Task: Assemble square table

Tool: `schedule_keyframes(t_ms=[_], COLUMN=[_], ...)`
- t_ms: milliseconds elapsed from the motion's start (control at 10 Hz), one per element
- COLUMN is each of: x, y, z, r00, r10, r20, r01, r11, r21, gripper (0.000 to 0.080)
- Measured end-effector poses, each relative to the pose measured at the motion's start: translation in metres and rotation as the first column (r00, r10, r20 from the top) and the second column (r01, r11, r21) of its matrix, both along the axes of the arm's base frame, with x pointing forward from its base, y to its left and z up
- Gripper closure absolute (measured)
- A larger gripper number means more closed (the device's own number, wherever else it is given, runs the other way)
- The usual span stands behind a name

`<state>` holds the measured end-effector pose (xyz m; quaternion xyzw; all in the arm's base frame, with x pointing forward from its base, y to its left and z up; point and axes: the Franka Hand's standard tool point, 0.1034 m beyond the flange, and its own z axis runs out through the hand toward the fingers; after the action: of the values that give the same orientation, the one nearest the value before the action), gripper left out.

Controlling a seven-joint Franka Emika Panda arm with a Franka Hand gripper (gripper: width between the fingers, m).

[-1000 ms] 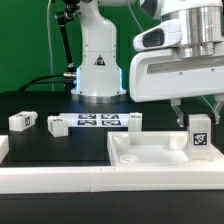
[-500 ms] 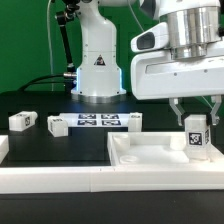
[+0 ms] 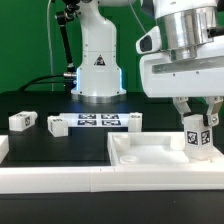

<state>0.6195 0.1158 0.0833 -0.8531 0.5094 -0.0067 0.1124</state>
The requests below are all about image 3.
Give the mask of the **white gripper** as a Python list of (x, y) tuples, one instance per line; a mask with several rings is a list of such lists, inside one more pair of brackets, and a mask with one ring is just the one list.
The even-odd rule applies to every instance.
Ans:
[(149, 98), (173, 98), (179, 114), (190, 113), (187, 97), (205, 97), (204, 125), (219, 124), (224, 95), (224, 35), (207, 30), (153, 27), (136, 42), (143, 90)]

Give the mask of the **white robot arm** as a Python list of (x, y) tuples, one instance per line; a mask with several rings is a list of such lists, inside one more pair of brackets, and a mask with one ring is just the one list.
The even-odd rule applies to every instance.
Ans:
[(116, 63), (116, 28), (99, 8), (139, 2), (156, 21), (136, 42), (144, 92), (150, 98), (172, 98), (183, 117), (191, 113), (188, 99), (203, 97), (208, 104), (205, 124), (218, 124), (224, 98), (224, 27), (217, 22), (222, 0), (63, 1), (66, 17), (77, 17), (82, 30), (74, 97), (105, 102), (125, 93)]

